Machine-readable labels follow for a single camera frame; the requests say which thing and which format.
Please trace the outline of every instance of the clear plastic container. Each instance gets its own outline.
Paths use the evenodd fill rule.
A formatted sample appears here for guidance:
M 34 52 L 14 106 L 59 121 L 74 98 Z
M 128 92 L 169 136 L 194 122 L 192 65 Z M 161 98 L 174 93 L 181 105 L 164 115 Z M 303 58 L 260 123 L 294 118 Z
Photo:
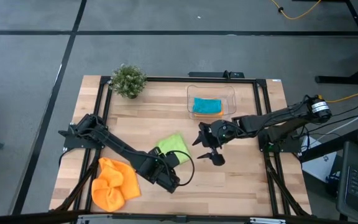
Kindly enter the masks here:
M 199 114 L 193 112 L 195 98 L 221 100 L 222 112 L 219 114 Z M 224 116 L 235 113 L 236 109 L 236 94 L 231 86 L 200 87 L 190 85 L 187 87 L 187 110 L 189 111 L 190 118 L 192 119 L 222 119 Z

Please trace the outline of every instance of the blue cloth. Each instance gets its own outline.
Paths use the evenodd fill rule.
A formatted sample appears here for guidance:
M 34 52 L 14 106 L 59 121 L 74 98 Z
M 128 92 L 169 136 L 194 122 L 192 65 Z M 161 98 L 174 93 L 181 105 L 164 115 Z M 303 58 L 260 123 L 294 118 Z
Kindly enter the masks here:
M 199 114 L 215 114 L 222 111 L 221 100 L 194 98 L 193 112 Z

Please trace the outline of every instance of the plant pot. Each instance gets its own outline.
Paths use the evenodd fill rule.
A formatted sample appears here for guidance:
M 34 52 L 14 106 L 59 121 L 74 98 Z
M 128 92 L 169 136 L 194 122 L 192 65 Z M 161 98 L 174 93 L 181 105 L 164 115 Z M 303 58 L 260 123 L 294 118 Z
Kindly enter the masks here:
M 137 95 L 128 95 L 128 98 L 133 100 L 134 98 L 137 98 Z

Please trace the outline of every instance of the gray carpet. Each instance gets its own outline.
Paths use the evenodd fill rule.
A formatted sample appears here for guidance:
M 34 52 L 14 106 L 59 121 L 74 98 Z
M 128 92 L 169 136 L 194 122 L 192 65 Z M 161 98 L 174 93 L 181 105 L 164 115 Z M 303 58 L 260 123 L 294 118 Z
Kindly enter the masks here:
M 71 30 L 80 2 L 0 0 L 0 29 Z M 313 5 L 290 0 L 278 3 L 291 16 Z M 339 2 L 323 2 L 310 15 L 289 21 L 269 0 L 88 0 L 80 30 L 294 31 L 357 27 L 346 5 Z M 11 206 L 67 40 L 68 36 L 0 36 L 0 141 L 6 143 L 0 151 L 0 215 L 7 214 Z M 283 82 L 288 103 L 300 101 L 304 94 L 322 94 L 335 100 L 358 92 L 358 86 L 318 85 L 313 80 L 316 75 L 347 76 L 357 71 L 358 37 L 77 36 L 24 213 L 48 210 L 63 147 L 57 131 L 66 129 L 71 121 L 82 76 L 109 75 L 122 63 L 138 65 L 153 76 L 233 70 L 249 78 L 277 78 Z M 354 98 L 331 109 L 336 114 L 357 105 L 358 98 Z M 352 114 L 357 110 L 332 121 Z M 325 133 L 334 127 L 319 131 Z M 348 126 L 338 133 L 355 128 Z M 322 142 L 333 137 L 327 136 Z M 332 200 L 313 192 L 309 197 L 313 214 L 337 217 Z

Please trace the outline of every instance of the wooden table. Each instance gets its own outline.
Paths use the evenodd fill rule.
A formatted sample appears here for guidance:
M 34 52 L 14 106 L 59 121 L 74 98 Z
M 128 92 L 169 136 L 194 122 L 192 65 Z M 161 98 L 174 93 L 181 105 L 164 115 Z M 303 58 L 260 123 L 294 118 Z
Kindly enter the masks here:
M 76 102 L 73 122 L 92 113 L 100 76 L 84 76 Z M 217 167 L 209 159 L 195 159 L 209 152 L 201 144 L 191 146 L 198 135 L 199 120 L 190 119 L 186 105 L 186 88 L 196 86 L 230 85 L 236 92 L 237 111 L 233 116 L 256 114 L 252 85 L 239 83 L 183 83 L 148 82 L 145 90 L 134 100 L 113 95 L 108 123 L 109 131 L 138 151 L 150 151 L 160 139 L 181 133 L 194 158 L 196 172 L 190 184 L 178 187 L 173 194 L 159 185 L 138 178 L 142 196 L 126 202 L 118 212 L 187 215 L 271 216 L 267 176 L 258 140 L 235 139 L 219 150 L 226 163 Z M 282 83 L 267 80 L 272 111 L 287 106 Z M 103 94 L 100 116 L 106 94 Z M 69 152 L 62 159 L 50 208 L 58 207 L 78 182 L 84 149 Z M 113 150 L 105 148 L 103 157 L 128 163 Z M 282 153 L 285 183 L 295 200 L 310 213 L 308 195 L 298 160 L 290 153 Z M 192 166 L 189 162 L 175 168 L 181 182 L 188 180 Z M 89 184 L 84 187 L 80 208 L 85 207 Z M 276 186 L 279 212 L 283 213 L 280 191 Z M 92 211 L 102 212 L 95 204 Z

